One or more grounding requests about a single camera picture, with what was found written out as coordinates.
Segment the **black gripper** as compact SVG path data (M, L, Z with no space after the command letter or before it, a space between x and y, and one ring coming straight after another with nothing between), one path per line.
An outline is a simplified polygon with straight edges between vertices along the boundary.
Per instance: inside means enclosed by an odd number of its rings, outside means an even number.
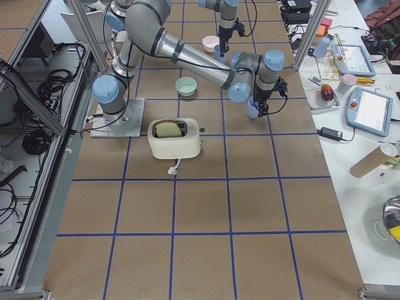
M259 117L268 115L269 105L266 101L271 97L274 88L274 82L272 84L266 84L263 82L256 83L252 103L255 109L259 110Z
M219 26L218 36L219 36L219 47L221 55L225 55L228 52L228 42L232 38L233 28L224 28Z

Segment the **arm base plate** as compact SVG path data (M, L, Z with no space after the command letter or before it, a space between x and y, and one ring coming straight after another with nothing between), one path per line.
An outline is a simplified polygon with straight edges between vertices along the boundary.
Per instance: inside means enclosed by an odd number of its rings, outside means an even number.
M119 115L117 114L115 117L111 117L107 114L103 114L103 110L100 104L98 104L96 113L102 114L102 116L94 119L93 126L96 129L91 131L90 136L92 138L139 138L143 121L144 105L144 97L130 97L124 116L109 126L108 123L113 122Z

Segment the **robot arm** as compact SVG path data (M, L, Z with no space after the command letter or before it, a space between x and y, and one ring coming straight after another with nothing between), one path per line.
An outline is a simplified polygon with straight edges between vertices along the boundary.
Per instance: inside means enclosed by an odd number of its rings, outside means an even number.
M235 51L227 66L168 33L164 23L172 11L171 1L113 4L121 13L113 12L107 21L118 31L126 30L127 38L112 61L111 72L97 78L92 86L107 126L124 125L131 117L124 93L136 75L141 54L168 60L219 85L235 103L253 98L259 116L270 113L267 101L273 92L288 96L287 82L280 76L285 60L280 50L268 50L263 55Z
M221 58L229 51L229 40L233 32L245 36L244 25L238 21L238 1L198 1L197 5L219 14L219 56ZM144 18L136 27L145 37L150 36L150 17L154 17L160 27L172 11L171 1L111 1L111 12L106 13L106 21L115 31L123 31L128 21Z

